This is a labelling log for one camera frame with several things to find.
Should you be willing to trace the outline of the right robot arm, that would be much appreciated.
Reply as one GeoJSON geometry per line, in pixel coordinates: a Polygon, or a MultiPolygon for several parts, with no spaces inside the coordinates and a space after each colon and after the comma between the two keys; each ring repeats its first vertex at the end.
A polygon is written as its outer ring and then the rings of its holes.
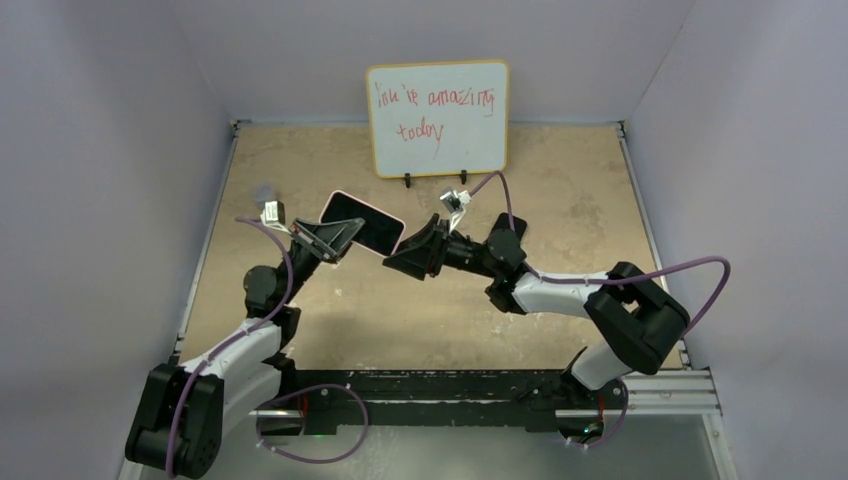
{"type": "Polygon", "coordinates": [[[602,340],[578,354],[561,381],[564,399],[576,407],[631,372],[656,373],[691,322],[687,310],[632,263],[584,275],[532,269],[520,235],[510,227],[492,229],[484,242],[476,242],[433,215],[383,264],[417,280],[445,267],[489,278],[485,293],[503,313],[590,320],[602,340]]]}

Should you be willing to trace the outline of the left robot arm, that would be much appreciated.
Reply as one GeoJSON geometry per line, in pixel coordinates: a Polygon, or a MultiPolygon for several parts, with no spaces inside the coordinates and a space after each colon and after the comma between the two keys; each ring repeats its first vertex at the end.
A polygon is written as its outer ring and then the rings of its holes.
{"type": "Polygon", "coordinates": [[[335,264],[364,226],[361,218],[323,224],[297,219],[286,228],[278,266],[244,276],[246,319],[209,351],[182,364],[150,370],[125,444],[127,461],[169,478],[199,479],[212,466],[223,436],[264,403],[284,409],[324,383],[302,386],[283,348],[301,311],[290,300],[323,263],[335,264]]]}

